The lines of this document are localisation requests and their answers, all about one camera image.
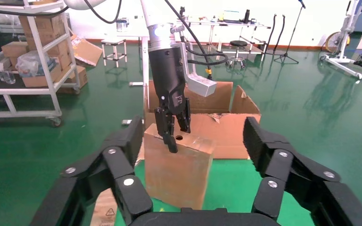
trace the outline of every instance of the silver metal bracket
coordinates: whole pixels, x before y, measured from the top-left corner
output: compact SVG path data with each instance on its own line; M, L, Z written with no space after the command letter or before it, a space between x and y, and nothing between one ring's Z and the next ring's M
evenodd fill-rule
M193 50L192 43L188 44L190 49ZM184 78L188 84L188 89L204 97L213 94L217 86L215 81L199 76L196 73L195 64L192 64L192 73L189 73L188 55L187 49L185 48L185 43L179 42L171 45L171 47L179 47L181 49L181 62L182 66L184 67Z

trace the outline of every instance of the shelf caster wheel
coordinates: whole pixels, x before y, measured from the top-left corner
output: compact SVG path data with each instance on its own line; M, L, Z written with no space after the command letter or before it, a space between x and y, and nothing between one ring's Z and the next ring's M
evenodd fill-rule
M74 88L74 93L77 95L80 94L81 93L80 88Z
M50 120L52 121L52 126L54 128L57 128L62 125L62 118L60 117L50 118Z

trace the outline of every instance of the round black stool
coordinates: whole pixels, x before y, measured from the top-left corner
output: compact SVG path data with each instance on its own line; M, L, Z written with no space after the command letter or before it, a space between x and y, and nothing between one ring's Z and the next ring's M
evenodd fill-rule
M228 61L225 63L227 66L232 67L234 65L234 62L239 62L241 64L241 69L245 68L245 59L242 57L239 57L239 47L245 47L247 46L247 42L235 40L231 41L230 45L237 47L237 52L235 53L235 56L231 56L228 58Z

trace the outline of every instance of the robotic arm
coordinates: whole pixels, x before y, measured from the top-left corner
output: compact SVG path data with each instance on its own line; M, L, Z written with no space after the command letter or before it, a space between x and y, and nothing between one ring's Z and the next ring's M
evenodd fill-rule
M89 0L92 7L105 0ZM65 0L69 8L85 10L90 7L86 0ZM168 145L170 152L177 153L174 132L174 116L177 118L181 131L190 133L190 105L184 96L185 84L189 90L201 96L214 93L216 82L198 76L193 67L189 72L187 48L185 43L175 42L175 33L185 29L172 23L163 22L160 12L156 12L154 1L141 0L146 26L149 31L149 60L152 69L153 83L159 98L159 107L155 109L155 118L159 135Z

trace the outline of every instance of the yellow wheel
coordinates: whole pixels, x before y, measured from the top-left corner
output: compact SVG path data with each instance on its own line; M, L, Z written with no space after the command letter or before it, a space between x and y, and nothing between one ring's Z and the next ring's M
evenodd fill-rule
M332 33L326 40L325 40L325 49L330 53L335 53L338 50L338 46L342 41L343 36L341 32ZM346 45L349 45L350 37L347 37Z

